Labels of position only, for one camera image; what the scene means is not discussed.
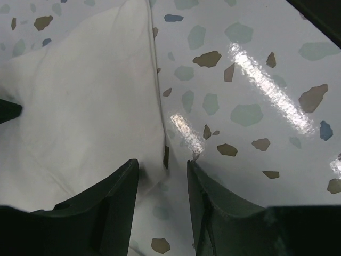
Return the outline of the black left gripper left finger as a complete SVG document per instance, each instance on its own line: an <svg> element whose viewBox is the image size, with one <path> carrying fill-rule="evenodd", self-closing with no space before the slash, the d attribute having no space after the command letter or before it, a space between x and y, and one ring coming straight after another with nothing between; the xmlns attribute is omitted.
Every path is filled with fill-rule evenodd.
<svg viewBox="0 0 341 256"><path fill-rule="evenodd" d="M50 211L1 206L1 255L128 255L138 182L130 159Z"/></svg>

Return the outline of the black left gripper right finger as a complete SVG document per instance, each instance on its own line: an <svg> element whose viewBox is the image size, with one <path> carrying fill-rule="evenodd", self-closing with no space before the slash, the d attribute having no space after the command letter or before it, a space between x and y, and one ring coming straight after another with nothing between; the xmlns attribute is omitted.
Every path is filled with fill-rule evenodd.
<svg viewBox="0 0 341 256"><path fill-rule="evenodd" d="M196 255L340 255L340 206L251 203L187 162Z"/></svg>

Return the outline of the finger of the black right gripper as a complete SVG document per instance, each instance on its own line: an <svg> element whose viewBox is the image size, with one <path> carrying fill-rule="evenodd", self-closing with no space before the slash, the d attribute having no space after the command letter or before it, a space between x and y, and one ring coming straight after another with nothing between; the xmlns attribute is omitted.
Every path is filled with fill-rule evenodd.
<svg viewBox="0 0 341 256"><path fill-rule="evenodd" d="M19 117L21 112L21 105L0 99L0 124Z"/></svg>

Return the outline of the white t shirt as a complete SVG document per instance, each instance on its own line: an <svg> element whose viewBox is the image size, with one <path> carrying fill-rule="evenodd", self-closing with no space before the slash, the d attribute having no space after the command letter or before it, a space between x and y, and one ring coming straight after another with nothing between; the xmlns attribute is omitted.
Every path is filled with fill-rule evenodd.
<svg viewBox="0 0 341 256"><path fill-rule="evenodd" d="M1 124L1 206L50 211L130 159L136 200L166 175L148 1L125 1L2 64L1 99L22 106Z"/></svg>

